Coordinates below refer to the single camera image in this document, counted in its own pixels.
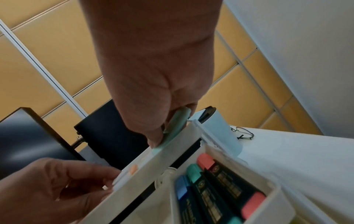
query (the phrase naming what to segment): pink highlighter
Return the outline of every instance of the pink highlighter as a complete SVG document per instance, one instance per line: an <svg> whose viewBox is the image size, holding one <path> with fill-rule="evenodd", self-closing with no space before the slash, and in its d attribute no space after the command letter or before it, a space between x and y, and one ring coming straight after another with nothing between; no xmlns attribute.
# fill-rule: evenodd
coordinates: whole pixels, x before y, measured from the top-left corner
<svg viewBox="0 0 354 224"><path fill-rule="evenodd" d="M265 200L264 193L210 155L201 154L197 164L229 207L244 220L251 217Z"/></svg>

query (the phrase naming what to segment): mint green clip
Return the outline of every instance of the mint green clip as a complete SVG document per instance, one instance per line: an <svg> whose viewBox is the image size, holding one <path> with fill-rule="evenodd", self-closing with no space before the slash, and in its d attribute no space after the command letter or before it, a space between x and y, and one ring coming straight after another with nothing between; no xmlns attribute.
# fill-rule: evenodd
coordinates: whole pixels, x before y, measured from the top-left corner
<svg viewBox="0 0 354 224"><path fill-rule="evenodd" d="M182 107L174 113L169 124L163 131L162 142L153 149L153 154L162 150L172 139L174 139L182 131L183 126L187 122L187 119L190 115L191 109L187 107Z"/></svg>

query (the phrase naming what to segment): white plastic box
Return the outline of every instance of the white plastic box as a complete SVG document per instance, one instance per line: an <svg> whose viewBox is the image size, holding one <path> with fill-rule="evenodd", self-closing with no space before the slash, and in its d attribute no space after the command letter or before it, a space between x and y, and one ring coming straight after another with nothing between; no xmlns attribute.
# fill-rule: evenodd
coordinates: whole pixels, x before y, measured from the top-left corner
<svg viewBox="0 0 354 224"><path fill-rule="evenodd" d="M197 162L197 157L201 153L211 155L267 196L252 216L244 222L245 224L289 224L291 221L297 224L335 223L305 196L276 176L259 173L244 161L232 158L228 153L229 149L196 120L187 125L163 150L156 152L148 148L122 170L122 173L127 175L114 186L115 191L80 223L110 223L200 138L201 147L177 169L174 175L164 180L163 184L122 222L123 224L181 223L174 182L180 175L185 174L190 164ZM133 165L137 165L139 169L133 175L129 175L128 172Z"/></svg>

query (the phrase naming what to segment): white wall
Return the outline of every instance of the white wall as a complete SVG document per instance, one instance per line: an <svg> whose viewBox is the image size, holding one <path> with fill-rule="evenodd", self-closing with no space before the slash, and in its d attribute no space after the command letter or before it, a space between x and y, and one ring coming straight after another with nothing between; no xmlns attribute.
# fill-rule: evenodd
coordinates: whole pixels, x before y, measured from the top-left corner
<svg viewBox="0 0 354 224"><path fill-rule="evenodd" d="M225 1L323 133L354 138L354 1Z"/></svg>

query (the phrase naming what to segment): highlighter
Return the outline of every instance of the highlighter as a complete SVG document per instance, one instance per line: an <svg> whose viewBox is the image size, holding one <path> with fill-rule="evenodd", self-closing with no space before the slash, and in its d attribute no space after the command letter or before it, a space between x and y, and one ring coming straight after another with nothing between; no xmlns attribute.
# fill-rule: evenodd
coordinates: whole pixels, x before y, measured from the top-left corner
<svg viewBox="0 0 354 224"><path fill-rule="evenodd" d="M197 164L187 168L187 176L208 224L241 224Z"/></svg>
<svg viewBox="0 0 354 224"><path fill-rule="evenodd" d="M176 180L176 193L180 206L180 216L183 224L203 224L203 217L187 176L180 176Z"/></svg>
<svg viewBox="0 0 354 224"><path fill-rule="evenodd" d="M265 200L266 196L260 190L210 155L201 154L197 164L204 170L205 177L220 192L226 203L245 220Z"/></svg>

